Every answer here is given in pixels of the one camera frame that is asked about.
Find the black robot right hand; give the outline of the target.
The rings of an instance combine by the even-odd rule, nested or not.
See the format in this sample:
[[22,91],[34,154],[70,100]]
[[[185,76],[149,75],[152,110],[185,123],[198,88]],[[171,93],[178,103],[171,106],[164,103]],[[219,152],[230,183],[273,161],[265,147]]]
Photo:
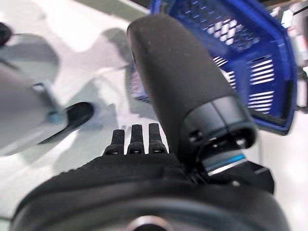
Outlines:
[[257,128],[201,43],[163,14],[128,26],[159,120],[113,132],[102,156],[35,188],[12,231],[287,231],[268,168],[250,162]]

